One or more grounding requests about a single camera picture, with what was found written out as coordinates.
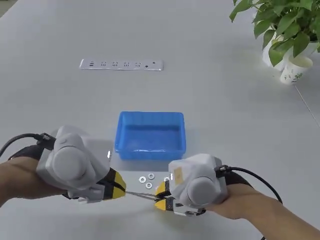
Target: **socket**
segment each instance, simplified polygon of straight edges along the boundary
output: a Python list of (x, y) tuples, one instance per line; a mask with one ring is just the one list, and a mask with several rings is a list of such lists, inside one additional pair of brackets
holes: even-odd
[(162, 60), (94, 60), (83, 59), (80, 63), (81, 70), (118, 70), (118, 71), (162, 71)]

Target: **hand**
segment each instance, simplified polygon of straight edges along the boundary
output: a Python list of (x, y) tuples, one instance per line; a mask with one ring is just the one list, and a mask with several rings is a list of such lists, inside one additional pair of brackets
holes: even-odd
[(248, 219), (251, 213), (265, 201), (274, 200), (245, 184), (227, 186), (228, 198), (221, 204), (211, 205), (206, 209), (228, 219)]
[(45, 183), (37, 175), (38, 163), (30, 157), (17, 157), (0, 165), (0, 173), (6, 175), (5, 189), (9, 199), (39, 199), (66, 192)]

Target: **white flower pot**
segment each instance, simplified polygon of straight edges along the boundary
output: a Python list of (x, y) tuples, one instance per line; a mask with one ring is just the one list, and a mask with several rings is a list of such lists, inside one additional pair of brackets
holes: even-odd
[(312, 66), (312, 60), (306, 56), (299, 55), (296, 58), (290, 56), (281, 74), (280, 81), (286, 85), (295, 85)]
[[(276, 66), (273, 66), (271, 64), (270, 58), (269, 58), (269, 49), (272, 46), (272, 40), (268, 43), (268, 45), (263, 49), (262, 51), (262, 60), (263, 62), (268, 65), (269, 67), (272, 67), (274, 69), (277, 69), (278, 71), (282, 71), (285, 68), (285, 65), (288, 63), (288, 59), (290, 56), (294, 53), (294, 48), (290, 48), (285, 55), (283, 56), (283, 60), (279, 62)], [(302, 53), (300, 53), (301, 56), (304, 57), (310, 57), (312, 53), (314, 53), (317, 50), (318, 42), (310, 42), (309, 45), (306, 47), (305, 50), (303, 50)]]

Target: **potted plant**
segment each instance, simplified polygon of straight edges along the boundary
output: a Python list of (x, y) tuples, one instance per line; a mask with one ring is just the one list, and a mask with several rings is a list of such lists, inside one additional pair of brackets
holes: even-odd
[(267, 49), (273, 66), (279, 64), (290, 50), (295, 58), (307, 48), (311, 54), (320, 52), (320, 0), (233, 0), (230, 14), (233, 22), (239, 12), (257, 10), (255, 38), (263, 35), (262, 49)]

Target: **table surface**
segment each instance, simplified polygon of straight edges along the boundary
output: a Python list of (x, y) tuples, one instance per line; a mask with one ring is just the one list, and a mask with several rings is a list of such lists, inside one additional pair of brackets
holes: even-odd
[[(297, 88), (281, 84), (280, 73), (262, 63), (251, 15), (232, 24), (232, 7), (231, 0), (19, 0), (0, 19), (0, 145), (65, 124), (114, 139), (121, 111), (182, 112), (186, 156), (208, 153), (254, 171), (290, 210), (320, 228), (317, 68)], [(161, 72), (82, 71), (83, 58), (162, 59), (165, 65)], [(17, 142), (2, 160), (31, 143)], [(147, 192), (140, 176), (155, 172), (156, 186), (168, 167), (124, 162), (116, 154), (112, 165), (136, 192)], [(0, 239), (133, 234), (143, 240), (261, 236), (244, 220), (181, 217), (134, 196), (87, 205), (61, 196), (15, 199), (1, 209)]]

